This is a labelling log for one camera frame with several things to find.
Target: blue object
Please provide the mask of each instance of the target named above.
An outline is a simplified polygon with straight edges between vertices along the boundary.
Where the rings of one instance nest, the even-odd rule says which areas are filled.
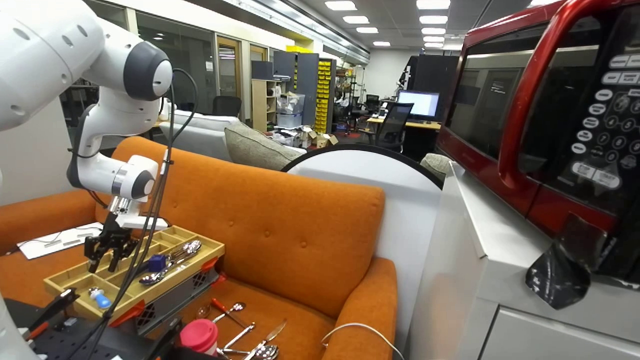
[[[111,300],[100,293],[96,294],[95,301],[96,303],[98,303],[98,307],[101,309],[109,309],[109,307],[111,306]]]
[[[149,258],[149,272],[159,272],[166,268],[166,256],[165,255],[153,255]]]

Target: red microwave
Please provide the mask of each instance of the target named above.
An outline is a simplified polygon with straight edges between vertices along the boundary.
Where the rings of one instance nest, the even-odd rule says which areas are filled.
[[[551,237],[577,217],[640,240],[640,0],[559,1],[473,29],[456,81],[441,151]]]

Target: wooden cutlery tray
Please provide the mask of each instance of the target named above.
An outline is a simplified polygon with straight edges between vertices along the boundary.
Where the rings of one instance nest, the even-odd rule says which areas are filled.
[[[155,254],[169,254],[181,249],[185,243],[193,240],[202,242],[200,250],[192,258],[171,269],[159,283],[145,286],[140,284],[138,280],[149,273],[137,276],[129,286],[129,289],[127,289],[122,301],[116,307],[110,322],[118,320],[136,304],[140,304],[143,301],[148,304],[194,274],[208,271],[211,268],[213,259],[221,257],[225,253],[224,244],[183,228],[172,226],[154,234],[145,260]],[[96,286],[104,290],[104,294],[109,300],[114,301],[116,294],[120,291],[120,285],[131,263],[131,258],[121,260],[113,273],[108,271],[110,261],[111,253],[107,253],[100,261],[95,274],[91,274],[88,271],[87,262],[69,268],[44,279],[45,288],[47,292],[54,296],[59,295],[67,288],[76,288],[76,293],[80,295],[80,298],[74,302],[74,310],[84,318],[97,320],[102,317],[105,310],[98,308],[96,302],[89,297],[89,289]]]

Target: monitor screen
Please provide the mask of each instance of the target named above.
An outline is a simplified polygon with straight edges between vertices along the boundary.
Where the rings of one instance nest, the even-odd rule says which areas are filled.
[[[398,102],[413,103],[411,115],[434,117],[439,97],[440,94],[436,93],[400,91]]]

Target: pink cup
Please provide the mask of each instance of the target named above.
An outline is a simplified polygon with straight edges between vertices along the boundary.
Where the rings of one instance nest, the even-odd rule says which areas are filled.
[[[215,355],[218,347],[218,327],[211,320],[192,321],[180,332],[182,345],[195,352]]]

